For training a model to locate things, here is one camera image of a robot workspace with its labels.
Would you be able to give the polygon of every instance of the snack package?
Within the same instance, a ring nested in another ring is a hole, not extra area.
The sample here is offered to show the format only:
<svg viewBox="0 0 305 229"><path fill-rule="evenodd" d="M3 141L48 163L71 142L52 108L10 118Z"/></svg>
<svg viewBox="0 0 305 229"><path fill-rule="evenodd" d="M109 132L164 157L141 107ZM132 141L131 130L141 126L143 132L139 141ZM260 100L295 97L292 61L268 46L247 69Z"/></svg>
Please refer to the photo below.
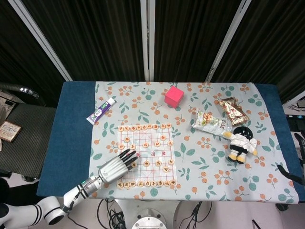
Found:
<svg viewBox="0 0 305 229"><path fill-rule="evenodd" d="M243 112L242 108L236 104L236 99L234 97L219 101L219 105L226 112L233 126L244 124L250 120Z"/></svg>
<svg viewBox="0 0 305 229"><path fill-rule="evenodd" d="M197 119L192 127L221 137L223 137L224 132L232 130L232 125L231 122L228 122L228 118L216 118L202 112L200 109L198 109Z"/></svg>

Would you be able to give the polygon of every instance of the robotic arm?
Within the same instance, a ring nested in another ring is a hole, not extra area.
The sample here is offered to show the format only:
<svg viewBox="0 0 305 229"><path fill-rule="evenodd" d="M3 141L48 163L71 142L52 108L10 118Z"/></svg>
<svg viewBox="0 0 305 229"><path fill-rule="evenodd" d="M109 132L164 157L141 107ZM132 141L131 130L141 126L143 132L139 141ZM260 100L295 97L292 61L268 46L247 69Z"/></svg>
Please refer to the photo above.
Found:
<svg viewBox="0 0 305 229"><path fill-rule="evenodd" d="M42 218L49 225L54 225L70 213L74 206L78 205L93 192L102 187L102 184L110 184L132 169L131 163L138 159L132 156L136 151L129 153L125 150L120 155L106 162L98 171L98 176L89 177L78 186L71 189L63 196L63 206L56 197L47 197L36 205L14 207L0 203L0 226L4 224L7 229L18 229L38 224Z"/></svg>

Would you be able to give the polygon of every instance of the black curtain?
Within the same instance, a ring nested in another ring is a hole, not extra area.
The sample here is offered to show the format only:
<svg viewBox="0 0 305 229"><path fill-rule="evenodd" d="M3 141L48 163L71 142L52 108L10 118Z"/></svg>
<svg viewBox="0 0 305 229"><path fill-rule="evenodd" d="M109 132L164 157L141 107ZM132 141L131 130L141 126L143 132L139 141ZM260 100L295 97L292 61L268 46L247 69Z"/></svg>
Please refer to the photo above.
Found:
<svg viewBox="0 0 305 229"><path fill-rule="evenodd" d="M240 0L157 0L154 80L203 82Z"/></svg>
<svg viewBox="0 0 305 229"><path fill-rule="evenodd" d="M0 28L0 82L29 87L56 107L64 79L7 0L0 1Z"/></svg>
<svg viewBox="0 0 305 229"><path fill-rule="evenodd" d="M23 0L73 80L144 81L139 0Z"/></svg>
<svg viewBox="0 0 305 229"><path fill-rule="evenodd" d="M276 84L282 102L305 90L305 1L253 0L212 82Z"/></svg>

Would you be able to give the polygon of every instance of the chinese chess board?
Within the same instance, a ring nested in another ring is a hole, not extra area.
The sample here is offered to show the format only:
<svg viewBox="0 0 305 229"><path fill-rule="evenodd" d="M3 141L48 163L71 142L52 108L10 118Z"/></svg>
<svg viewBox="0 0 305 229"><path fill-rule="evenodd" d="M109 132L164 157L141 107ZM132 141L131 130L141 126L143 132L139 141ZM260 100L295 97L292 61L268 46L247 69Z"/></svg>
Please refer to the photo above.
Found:
<svg viewBox="0 0 305 229"><path fill-rule="evenodd" d="M118 180L118 188L171 186L177 183L171 124L118 127L118 154L130 148L138 160Z"/></svg>

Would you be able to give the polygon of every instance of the chair armrest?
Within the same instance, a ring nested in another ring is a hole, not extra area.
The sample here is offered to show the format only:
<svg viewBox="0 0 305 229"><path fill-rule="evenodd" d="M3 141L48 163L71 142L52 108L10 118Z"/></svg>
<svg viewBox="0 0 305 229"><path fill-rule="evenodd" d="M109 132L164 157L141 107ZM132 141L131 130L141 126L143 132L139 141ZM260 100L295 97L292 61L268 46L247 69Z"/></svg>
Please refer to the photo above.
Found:
<svg viewBox="0 0 305 229"><path fill-rule="evenodd" d="M46 105L43 98L41 96L39 96L39 94L37 92L33 91L32 89L30 89L28 87L24 87L24 86L17 85L17 84L0 82L0 89L29 94L29 95L33 96L40 105L42 105L42 106Z"/></svg>

